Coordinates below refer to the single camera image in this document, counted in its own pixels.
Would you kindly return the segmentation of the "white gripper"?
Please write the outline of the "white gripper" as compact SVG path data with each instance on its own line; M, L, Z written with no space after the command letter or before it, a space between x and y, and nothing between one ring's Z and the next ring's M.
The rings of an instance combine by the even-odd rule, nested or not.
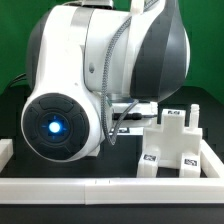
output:
M130 106L130 103L113 103L107 109L107 127L114 128L121 114ZM151 120L157 117L157 104L138 103L124 117L121 128L137 128L151 125Z

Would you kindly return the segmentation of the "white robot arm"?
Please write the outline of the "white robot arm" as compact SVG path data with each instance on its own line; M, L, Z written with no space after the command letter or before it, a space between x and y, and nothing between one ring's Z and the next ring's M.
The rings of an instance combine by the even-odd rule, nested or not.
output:
M113 97L160 102L189 61L178 0L133 0L128 12L103 0L57 5L28 42L24 139L50 161L81 159L107 139Z

